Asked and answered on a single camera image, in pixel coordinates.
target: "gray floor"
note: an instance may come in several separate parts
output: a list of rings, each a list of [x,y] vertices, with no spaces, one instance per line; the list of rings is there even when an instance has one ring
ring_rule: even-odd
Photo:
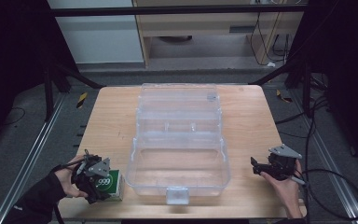
[[[118,68],[104,72],[85,72],[90,79],[105,85],[139,85],[144,82],[206,82],[206,83],[247,83],[255,81],[274,68],[256,63],[245,36],[193,36],[187,42],[166,42],[156,38],[150,52],[151,60],[147,68]],[[287,103],[276,96],[276,90],[282,86],[284,76],[273,79],[264,87],[268,105],[275,120],[288,118],[299,113],[296,103]],[[73,88],[70,93],[57,93],[57,100],[63,97],[61,112],[54,123],[42,151],[31,165],[32,172],[22,191],[27,190],[51,167],[69,161],[77,152],[84,126],[87,125],[90,112],[98,94],[83,83],[70,79]],[[82,92],[88,98],[82,108],[76,104]],[[314,98],[321,95],[312,93]],[[21,170],[30,149],[33,147],[45,118],[44,89],[37,86],[21,93],[7,117],[8,125],[0,132],[0,205]],[[329,154],[339,170],[356,183],[358,187],[358,158],[350,153],[341,130],[332,114],[323,107],[316,112],[316,126]],[[299,153],[305,153],[308,127],[305,119],[299,118],[277,126],[282,141]],[[316,142],[310,142],[310,168],[323,168],[324,160],[317,149]],[[345,215],[344,206],[336,194],[331,178],[327,175],[310,175],[310,184],[323,204]],[[310,202],[312,223],[350,223],[331,216],[315,201]],[[82,220],[67,223],[81,223]],[[268,223],[265,219],[252,220],[251,223]]]

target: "black cable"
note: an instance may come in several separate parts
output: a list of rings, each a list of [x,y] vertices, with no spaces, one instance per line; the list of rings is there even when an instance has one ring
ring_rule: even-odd
[[[308,173],[329,173],[329,174],[332,174],[332,175],[336,175],[336,176],[339,176],[340,178],[344,179],[347,184],[349,184],[352,189],[354,189],[356,191],[356,193],[358,194],[358,188],[356,187],[355,184],[353,184],[347,177],[343,176],[343,175],[340,175],[339,173],[336,173],[334,171],[330,171],[330,170],[325,170],[325,169],[310,169],[310,170],[305,170],[303,171],[303,174],[308,174]],[[312,191],[311,187],[310,187],[310,184],[307,185],[307,189],[308,189],[308,192],[310,193],[310,196],[312,197],[312,199],[317,203],[319,204],[322,209],[324,209],[326,212],[330,213],[331,215],[335,216],[335,217],[339,217],[341,219],[344,219],[344,220],[348,220],[348,221],[354,221],[354,220],[358,220],[358,217],[344,217],[336,212],[333,212],[331,209],[327,208],[325,205],[323,205],[319,200],[318,198],[315,196],[315,193]]]
[[[307,37],[307,39],[303,42],[303,44],[291,55],[291,58],[293,58],[296,54],[300,52],[301,49],[303,49],[305,46],[308,45],[308,42],[312,40],[313,36],[316,35],[319,30],[322,28],[322,26],[326,23],[327,19],[333,14],[334,10],[336,9],[338,3],[341,0],[337,0],[331,10],[328,12],[328,14],[324,17],[324,19],[321,21],[321,23],[315,28],[315,30]]]
[[[307,138],[307,136],[298,136],[298,135],[294,135],[294,134],[290,134],[290,133],[284,133],[284,132],[281,132],[281,131],[278,131],[278,133],[285,134],[285,135],[292,136],[292,137],[296,137],[296,138]]]
[[[267,46],[266,46],[266,43],[264,41],[264,38],[261,34],[261,29],[260,29],[260,12],[257,13],[257,20],[255,22],[255,28],[254,30],[252,31],[252,34],[251,34],[251,38],[250,38],[250,44],[251,44],[251,49],[252,49],[252,52],[255,56],[255,49],[253,48],[253,36],[254,36],[254,33],[255,33],[255,30],[256,28],[258,28],[258,32],[260,33],[260,38],[261,38],[261,42],[263,43],[263,47],[264,47],[264,52],[266,53],[267,57],[271,60],[272,63],[277,63],[277,62],[281,62],[282,60],[273,60],[269,57],[269,54],[267,53]],[[267,63],[261,63],[257,60],[257,57],[255,57],[255,60],[257,61],[257,63],[259,65],[267,65]]]
[[[325,102],[326,100],[323,100],[321,101],[320,103],[316,104],[315,107],[313,107],[311,110],[318,110],[320,108],[322,108],[323,106],[325,105],[321,105],[321,103]],[[292,117],[289,117],[289,118],[286,118],[286,119],[282,119],[282,120],[278,120],[278,121],[275,121],[275,124],[278,125],[278,124],[282,124],[282,123],[286,123],[286,122],[289,122],[293,119],[297,119],[299,117],[301,117],[302,115],[306,114],[305,112],[301,112],[299,114],[296,114],[296,115],[293,115]]]
[[[21,110],[21,111],[22,111],[22,115],[21,115],[18,119],[14,120],[14,121],[4,123],[4,125],[10,125],[10,124],[17,123],[17,122],[19,122],[22,118],[24,118],[24,116],[25,116],[25,110],[24,110],[23,108],[21,108],[21,107],[13,107],[13,108],[11,108],[11,109],[12,109],[12,110],[15,110],[15,109]]]

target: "white cabinet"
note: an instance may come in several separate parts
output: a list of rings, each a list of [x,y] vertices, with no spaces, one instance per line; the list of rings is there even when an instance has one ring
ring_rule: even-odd
[[[51,8],[132,7],[131,0],[48,0]],[[69,49],[80,65],[143,63],[134,16],[57,17]]]

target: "black metal frame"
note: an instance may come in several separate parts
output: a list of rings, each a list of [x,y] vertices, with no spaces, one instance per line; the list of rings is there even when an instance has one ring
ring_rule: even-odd
[[[85,16],[124,16],[124,15],[161,15],[161,14],[207,14],[207,13],[252,13],[252,12],[299,12],[319,10],[322,6],[318,5],[304,5],[304,4],[284,4],[284,5],[216,5],[216,6],[172,6],[172,7],[102,7],[102,8],[64,8],[64,9],[50,9],[50,10],[27,10],[23,11],[24,15],[32,16],[50,16],[50,17],[85,17]],[[293,69],[299,60],[289,60],[287,64],[267,75],[266,77],[257,80],[256,82],[249,83],[254,85],[263,85],[272,78],[280,75],[281,73],[288,72]],[[45,71],[45,87],[46,87],[46,102],[47,102],[47,117],[49,119],[53,111],[52,102],[52,89],[51,80],[47,65]],[[53,70],[59,69],[66,75],[75,77],[76,79],[84,82],[92,88],[101,88],[103,85],[94,83],[85,77],[82,77],[77,72],[71,71],[63,64],[53,64]]]

